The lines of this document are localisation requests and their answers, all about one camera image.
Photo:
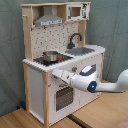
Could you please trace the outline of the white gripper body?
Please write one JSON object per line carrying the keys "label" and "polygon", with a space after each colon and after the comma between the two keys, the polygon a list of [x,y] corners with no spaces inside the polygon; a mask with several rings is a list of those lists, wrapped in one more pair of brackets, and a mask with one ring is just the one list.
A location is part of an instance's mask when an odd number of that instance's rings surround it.
{"label": "white gripper body", "polygon": [[74,73],[71,73],[67,70],[60,70],[60,69],[54,69],[52,74],[60,78],[62,81],[66,82],[67,84],[71,84],[72,77],[74,76]]}

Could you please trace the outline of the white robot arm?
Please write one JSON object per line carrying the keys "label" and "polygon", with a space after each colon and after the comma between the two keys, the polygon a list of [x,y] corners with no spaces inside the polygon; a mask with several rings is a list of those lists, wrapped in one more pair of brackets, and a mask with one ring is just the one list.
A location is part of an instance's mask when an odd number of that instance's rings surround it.
{"label": "white robot arm", "polygon": [[94,66],[85,66],[79,74],[61,69],[54,69],[52,74],[70,87],[85,92],[122,93],[128,90],[128,69],[119,75],[116,83],[101,83],[97,78],[97,70]]}

